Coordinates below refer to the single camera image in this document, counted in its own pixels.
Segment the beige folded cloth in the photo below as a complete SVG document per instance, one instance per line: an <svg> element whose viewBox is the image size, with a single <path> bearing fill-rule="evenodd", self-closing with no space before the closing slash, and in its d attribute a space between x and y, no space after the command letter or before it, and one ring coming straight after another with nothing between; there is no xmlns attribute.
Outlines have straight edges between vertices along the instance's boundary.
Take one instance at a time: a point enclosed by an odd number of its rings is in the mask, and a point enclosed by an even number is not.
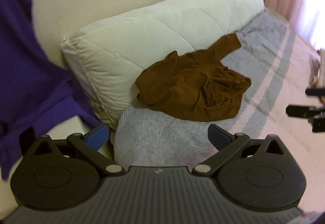
<svg viewBox="0 0 325 224"><path fill-rule="evenodd" d="M325 81L325 65L324 65L324 49L317 51L319 58L309 57L311 67L309 85L311 88L324 88Z"/></svg>

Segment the purple hanging garment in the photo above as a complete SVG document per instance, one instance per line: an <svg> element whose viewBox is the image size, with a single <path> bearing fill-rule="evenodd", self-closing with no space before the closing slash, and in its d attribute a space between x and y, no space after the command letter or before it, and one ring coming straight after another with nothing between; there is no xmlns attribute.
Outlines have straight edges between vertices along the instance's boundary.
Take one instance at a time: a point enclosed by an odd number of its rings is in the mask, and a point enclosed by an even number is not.
<svg viewBox="0 0 325 224"><path fill-rule="evenodd" d="M52 63L33 27L32 0L1 0L1 176L9 178L20 159L20 135L33 128L43 135L78 116L100 124L81 87Z"/></svg>

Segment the grey pink striped blanket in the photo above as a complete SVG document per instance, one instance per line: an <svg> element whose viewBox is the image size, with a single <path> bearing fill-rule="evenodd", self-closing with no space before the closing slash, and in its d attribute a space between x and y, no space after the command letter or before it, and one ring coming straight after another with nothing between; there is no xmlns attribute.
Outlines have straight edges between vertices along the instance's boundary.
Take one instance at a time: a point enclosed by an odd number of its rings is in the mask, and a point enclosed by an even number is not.
<svg viewBox="0 0 325 224"><path fill-rule="evenodd" d="M309 123L289 118L290 104L316 105L305 96L311 57L316 52L294 34L280 15L265 10L237 32L241 48L227 55L223 65L250 78L238 115L219 121L231 133L253 139L276 134L304 172L307 188L300 206L324 210L324 134L311 132ZM129 166L187 166L216 153L209 142L208 123L183 121L152 111L138 102L121 115L114 143L115 160Z"/></svg>

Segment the white quilted pillow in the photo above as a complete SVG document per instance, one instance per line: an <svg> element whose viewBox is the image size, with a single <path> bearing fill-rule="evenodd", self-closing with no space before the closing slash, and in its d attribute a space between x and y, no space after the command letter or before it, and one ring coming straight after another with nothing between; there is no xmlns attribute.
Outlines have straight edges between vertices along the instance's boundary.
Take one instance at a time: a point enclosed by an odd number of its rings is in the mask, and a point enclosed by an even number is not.
<svg viewBox="0 0 325 224"><path fill-rule="evenodd" d="M172 51L210 47L264 9L264 0L165 0L87 25L61 51L97 116L116 129L143 70Z"/></svg>

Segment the brown shirt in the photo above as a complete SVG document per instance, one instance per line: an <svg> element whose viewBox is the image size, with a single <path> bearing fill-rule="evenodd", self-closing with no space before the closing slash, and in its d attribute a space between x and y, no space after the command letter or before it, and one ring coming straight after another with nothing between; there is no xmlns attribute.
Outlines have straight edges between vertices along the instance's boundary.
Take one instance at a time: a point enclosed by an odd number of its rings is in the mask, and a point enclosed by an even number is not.
<svg viewBox="0 0 325 224"><path fill-rule="evenodd" d="M136 79L138 101L151 110L188 121L236 117L242 96L252 83L221 60L240 48L237 35L229 34L208 49L184 55L171 52Z"/></svg>

